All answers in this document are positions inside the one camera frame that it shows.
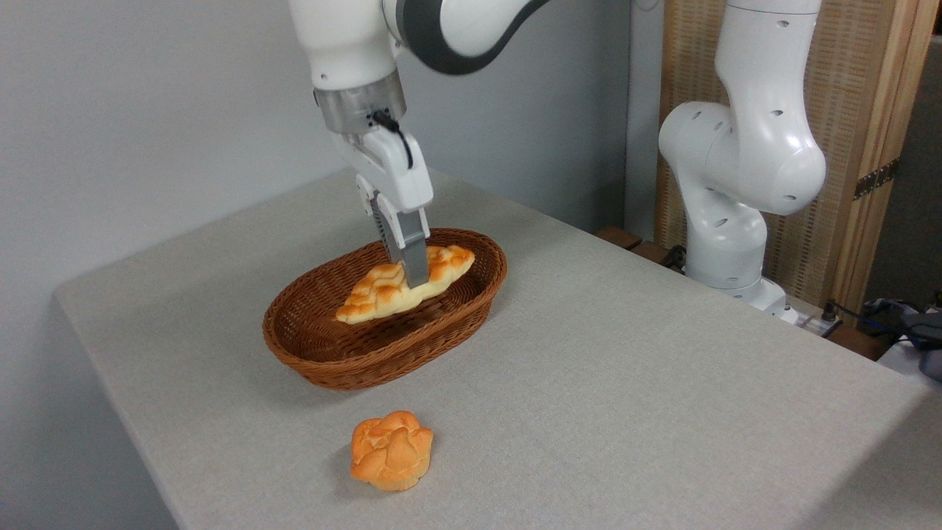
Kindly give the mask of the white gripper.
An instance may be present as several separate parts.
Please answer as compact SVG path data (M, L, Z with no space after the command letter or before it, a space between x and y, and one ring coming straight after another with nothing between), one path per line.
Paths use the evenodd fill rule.
M426 284L430 231L424 207L433 202L433 184L415 137L377 125L364 134L333 132L332 139L357 172L364 210L372 216L390 262L403 265L410 288Z

